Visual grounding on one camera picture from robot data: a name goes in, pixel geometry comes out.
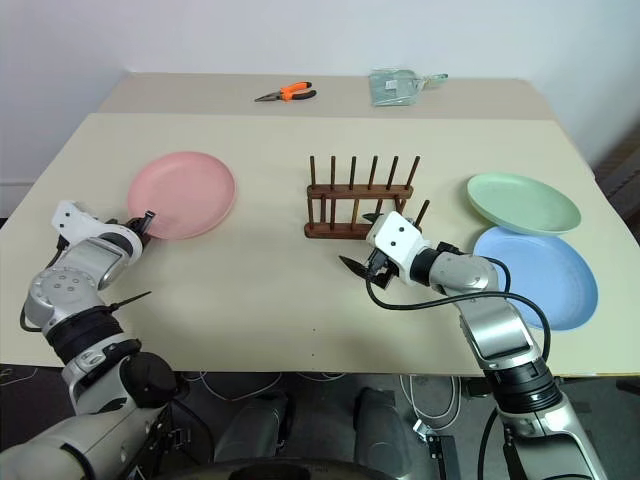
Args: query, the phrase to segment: clear plastic package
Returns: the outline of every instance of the clear plastic package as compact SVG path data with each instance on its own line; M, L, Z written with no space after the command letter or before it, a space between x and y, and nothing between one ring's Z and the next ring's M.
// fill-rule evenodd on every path
M369 75L371 102L374 107L412 105L425 87L444 83L449 75L441 73L422 77L413 70L384 68Z

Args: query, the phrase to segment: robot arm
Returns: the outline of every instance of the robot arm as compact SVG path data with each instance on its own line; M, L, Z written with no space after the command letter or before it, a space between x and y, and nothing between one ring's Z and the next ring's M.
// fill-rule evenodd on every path
M0 454L6 479L112 479L134 459L156 418L176 393L173 372L140 352L98 291L140 258L153 219L102 223L61 202L53 225L68 249L33 279L24 313L64 363L76 416Z
M396 212L379 217L367 241L375 247L368 266L358 269L353 261L345 263L369 281L380 278L379 270L387 268L408 285L431 286L451 297L499 291L497 273L488 260L463 255L451 246L430 248L421 233ZM454 305L498 404L512 478L571 474L606 479L571 403L553 381L518 309L500 296L463 298Z

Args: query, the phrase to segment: pliers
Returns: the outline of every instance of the pliers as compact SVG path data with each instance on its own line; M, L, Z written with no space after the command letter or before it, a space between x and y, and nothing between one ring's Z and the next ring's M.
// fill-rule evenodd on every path
M269 93L267 95L263 95L260 98L256 98L254 101L256 102L273 102L274 100L284 100L288 102L290 100L305 100L307 98L315 97L315 90L307 90L302 93L293 93L298 90L304 90L305 88L311 87L311 82L298 82L293 85L289 85L288 87L282 87L277 92Z

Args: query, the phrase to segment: white wall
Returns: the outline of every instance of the white wall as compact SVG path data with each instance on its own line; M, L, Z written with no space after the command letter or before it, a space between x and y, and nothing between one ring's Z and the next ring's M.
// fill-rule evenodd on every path
M0 21L0 185L36 178L127 70L524 78L591 164L640 117L638 0L0 0Z

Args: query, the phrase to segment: green plate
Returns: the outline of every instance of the green plate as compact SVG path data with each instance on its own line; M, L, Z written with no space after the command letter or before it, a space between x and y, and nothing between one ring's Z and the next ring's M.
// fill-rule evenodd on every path
M493 223L518 233L560 235L580 225L580 210L553 187L510 173L484 173L467 183L471 204Z

